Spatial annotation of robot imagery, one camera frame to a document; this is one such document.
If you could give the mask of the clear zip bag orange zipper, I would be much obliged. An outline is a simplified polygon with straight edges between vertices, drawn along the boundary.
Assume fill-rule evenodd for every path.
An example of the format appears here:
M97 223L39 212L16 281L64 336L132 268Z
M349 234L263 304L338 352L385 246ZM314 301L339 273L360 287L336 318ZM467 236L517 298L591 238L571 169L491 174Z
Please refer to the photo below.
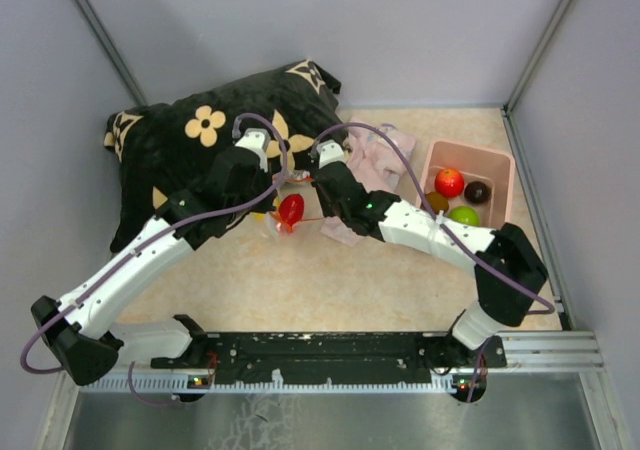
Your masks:
M287 237L302 224L325 220L324 216L307 214L306 202L300 191L286 193L280 188L272 201L272 209L265 214L252 212L251 218L264 224L272 236Z

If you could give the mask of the red yellow mango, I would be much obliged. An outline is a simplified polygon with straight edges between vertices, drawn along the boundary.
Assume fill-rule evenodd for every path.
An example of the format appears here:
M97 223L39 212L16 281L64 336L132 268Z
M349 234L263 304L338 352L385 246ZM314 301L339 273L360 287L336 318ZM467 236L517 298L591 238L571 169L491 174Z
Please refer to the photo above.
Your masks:
M281 229L286 233L292 233L294 226L303 219L304 211L305 202L301 194L286 196L276 213Z

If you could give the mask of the brown kiwi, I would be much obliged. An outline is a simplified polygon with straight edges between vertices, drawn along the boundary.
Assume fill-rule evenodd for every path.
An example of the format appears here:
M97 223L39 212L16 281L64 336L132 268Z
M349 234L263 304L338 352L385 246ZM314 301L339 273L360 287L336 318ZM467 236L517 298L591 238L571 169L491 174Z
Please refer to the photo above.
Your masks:
M446 214L449 210L449 201L442 194L432 191L425 194L426 201L435 214Z

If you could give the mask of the red apple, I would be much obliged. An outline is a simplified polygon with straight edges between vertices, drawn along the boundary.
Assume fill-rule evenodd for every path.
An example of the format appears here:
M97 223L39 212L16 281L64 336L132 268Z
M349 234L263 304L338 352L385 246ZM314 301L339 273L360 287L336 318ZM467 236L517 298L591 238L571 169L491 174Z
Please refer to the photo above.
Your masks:
M464 188L464 177L455 168L443 168L435 176L435 191L447 199L458 197L464 191Z

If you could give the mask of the dark brown fruit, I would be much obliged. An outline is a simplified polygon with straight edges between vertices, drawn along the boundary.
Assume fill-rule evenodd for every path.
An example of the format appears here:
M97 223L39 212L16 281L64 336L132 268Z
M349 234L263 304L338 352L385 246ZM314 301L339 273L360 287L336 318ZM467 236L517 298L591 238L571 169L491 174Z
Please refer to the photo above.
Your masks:
M482 205L491 198L491 188L482 181L472 181L464 190L464 198L471 204Z

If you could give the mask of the yellow pear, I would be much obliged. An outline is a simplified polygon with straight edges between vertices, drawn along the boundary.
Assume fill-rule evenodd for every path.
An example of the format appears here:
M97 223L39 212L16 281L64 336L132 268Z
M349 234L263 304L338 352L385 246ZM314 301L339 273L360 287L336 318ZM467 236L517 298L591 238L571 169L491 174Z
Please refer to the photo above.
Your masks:
M278 196L276 196L272 203L271 206L269 207L268 210L266 210L265 212L252 212L251 216L256 220L256 221L263 221L265 216L268 214L271 214L273 212L276 212L280 206L281 200Z

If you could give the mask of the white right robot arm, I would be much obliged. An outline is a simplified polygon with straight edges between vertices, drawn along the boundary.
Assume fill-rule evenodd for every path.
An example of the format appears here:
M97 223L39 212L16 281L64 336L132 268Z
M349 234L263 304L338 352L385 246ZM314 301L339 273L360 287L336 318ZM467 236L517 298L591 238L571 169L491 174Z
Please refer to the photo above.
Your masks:
M516 225L474 227L431 216L396 194L368 191L344 163L312 173L323 214L336 217L359 236L426 253L475 279L477 297L449 331L448 357L470 365L499 331L521 325L548 279L533 245Z

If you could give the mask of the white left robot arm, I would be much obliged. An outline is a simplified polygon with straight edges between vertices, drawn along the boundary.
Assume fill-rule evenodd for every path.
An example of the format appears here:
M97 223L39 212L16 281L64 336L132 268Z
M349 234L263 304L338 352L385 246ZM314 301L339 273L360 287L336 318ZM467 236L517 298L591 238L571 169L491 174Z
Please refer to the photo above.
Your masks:
M233 216L271 194L267 155L237 144L221 152L206 179L171 194L124 250L77 289L31 307L43 341L78 385L117 365L153 359L201 364L208 343L184 318L121 325L124 309L170 266L227 231Z

